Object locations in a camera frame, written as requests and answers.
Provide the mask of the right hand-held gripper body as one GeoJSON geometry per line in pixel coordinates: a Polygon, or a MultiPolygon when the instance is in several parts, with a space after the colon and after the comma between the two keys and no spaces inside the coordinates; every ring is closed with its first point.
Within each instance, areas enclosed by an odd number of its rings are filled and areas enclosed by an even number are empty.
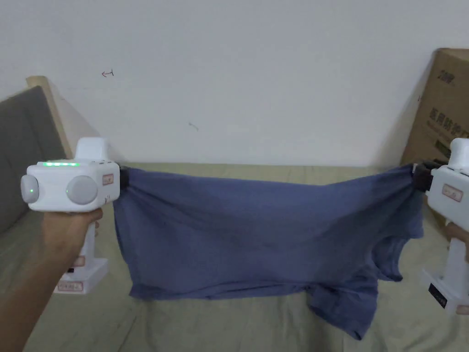
{"type": "MultiPolygon", "coordinates": [[[[413,165],[413,184],[427,196],[429,207],[445,218],[446,224],[469,229],[469,140],[456,138],[450,144],[446,165],[425,161],[413,165]]],[[[422,282],[448,314],[467,315],[469,308],[468,244],[452,238],[445,267],[432,273],[426,269],[422,282]]]]}

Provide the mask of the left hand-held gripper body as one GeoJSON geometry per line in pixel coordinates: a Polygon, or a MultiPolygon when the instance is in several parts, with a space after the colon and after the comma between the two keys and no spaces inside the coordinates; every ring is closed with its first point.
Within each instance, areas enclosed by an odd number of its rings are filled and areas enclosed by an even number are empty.
{"type": "MultiPolygon", "coordinates": [[[[106,139],[83,137],[72,159],[28,166],[21,178],[21,194],[33,211],[86,213],[117,200],[128,179],[128,172],[111,159],[106,139]]],[[[95,257],[95,224],[91,224],[78,258],[55,292],[88,294],[107,272],[107,259],[95,257]]]]}

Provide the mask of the person's right hand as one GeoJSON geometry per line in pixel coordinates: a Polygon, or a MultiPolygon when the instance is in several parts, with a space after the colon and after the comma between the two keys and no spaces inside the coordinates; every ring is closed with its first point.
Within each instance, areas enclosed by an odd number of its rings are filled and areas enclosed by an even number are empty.
{"type": "Polygon", "coordinates": [[[444,234],[445,237],[447,238],[448,241],[451,241],[452,239],[458,239],[465,244],[465,259],[466,262],[469,262],[469,233],[462,229],[461,227],[458,227],[456,224],[449,222],[446,224],[444,228],[444,234]]]}

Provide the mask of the person's left hand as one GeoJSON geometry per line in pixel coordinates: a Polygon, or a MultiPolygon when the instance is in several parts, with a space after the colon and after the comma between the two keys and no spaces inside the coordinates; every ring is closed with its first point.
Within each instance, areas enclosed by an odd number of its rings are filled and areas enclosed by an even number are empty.
{"type": "Polygon", "coordinates": [[[97,209],[86,213],[45,212],[42,222],[44,249],[38,272],[59,277],[71,268],[83,247],[90,225],[103,216],[97,209]]]}

